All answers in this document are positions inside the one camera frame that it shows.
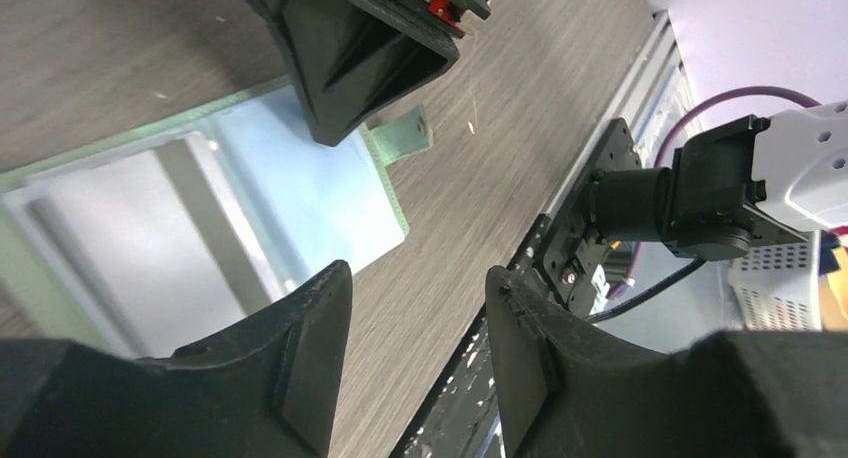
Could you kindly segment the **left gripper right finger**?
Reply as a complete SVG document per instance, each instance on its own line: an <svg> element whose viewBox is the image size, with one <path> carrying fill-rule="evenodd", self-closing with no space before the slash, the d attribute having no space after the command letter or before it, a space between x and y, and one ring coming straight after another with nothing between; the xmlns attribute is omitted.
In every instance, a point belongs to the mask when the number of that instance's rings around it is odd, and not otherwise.
<svg viewBox="0 0 848 458"><path fill-rule="evenodd" d="M722 331L665 355L501 266L486 314L510 457L843 457L847 337Z"/></svg>

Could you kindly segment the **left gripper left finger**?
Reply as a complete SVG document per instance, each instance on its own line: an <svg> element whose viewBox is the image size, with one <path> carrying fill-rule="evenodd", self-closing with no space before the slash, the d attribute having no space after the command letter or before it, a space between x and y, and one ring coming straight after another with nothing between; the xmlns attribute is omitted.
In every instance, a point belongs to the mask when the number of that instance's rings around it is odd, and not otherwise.
<svg viewBox="0 0 848 458"><path fill-rule="evenodd" d="M167 358L1 343L5 457L325 457L352 312L337 260Z"/></svg>

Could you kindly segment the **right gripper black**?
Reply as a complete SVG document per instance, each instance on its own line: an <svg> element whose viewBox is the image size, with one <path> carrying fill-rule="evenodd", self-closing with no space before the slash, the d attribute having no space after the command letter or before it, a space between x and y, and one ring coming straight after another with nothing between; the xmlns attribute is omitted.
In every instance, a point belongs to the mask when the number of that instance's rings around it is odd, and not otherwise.
<svg viewBox="0 0 848 458"><path fill-rule="evenodd" d="M312 139L335 147L370 116L443 75L453 38L492 0L245 0L266 23Z"/></svg>

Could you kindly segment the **green card holder wallet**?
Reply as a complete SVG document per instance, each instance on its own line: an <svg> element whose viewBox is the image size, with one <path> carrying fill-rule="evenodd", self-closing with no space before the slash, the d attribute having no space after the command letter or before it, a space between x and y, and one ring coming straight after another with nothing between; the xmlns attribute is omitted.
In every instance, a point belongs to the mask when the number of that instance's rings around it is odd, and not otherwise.
<svg viewBox="0 0 848 458"><path fill-rule="evenodd" d="M399 246L387 168L432 142L416 107L320 145L263 83L3 174L2 289L47 335L167 356Z"/></svg>

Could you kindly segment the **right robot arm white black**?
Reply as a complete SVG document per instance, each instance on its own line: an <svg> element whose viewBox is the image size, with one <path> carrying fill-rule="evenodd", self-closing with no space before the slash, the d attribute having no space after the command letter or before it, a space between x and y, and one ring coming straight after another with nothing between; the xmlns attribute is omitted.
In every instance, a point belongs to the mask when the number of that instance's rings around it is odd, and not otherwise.
<svg viewBox="0 0 848 458"><path fill-rule="evenodd" d="M491 14L491 0L245 0L266 23L301 103L311 138L339 145L373 114L445 74L457 41ZM787 120L748 115L697 135L668 167L644 168L612 145L616 117L555 210L539 215L516 268L563 270L604 257L613 242L660 243L697 262L803 241L799 225L766 209L768 174Z"/></svg>

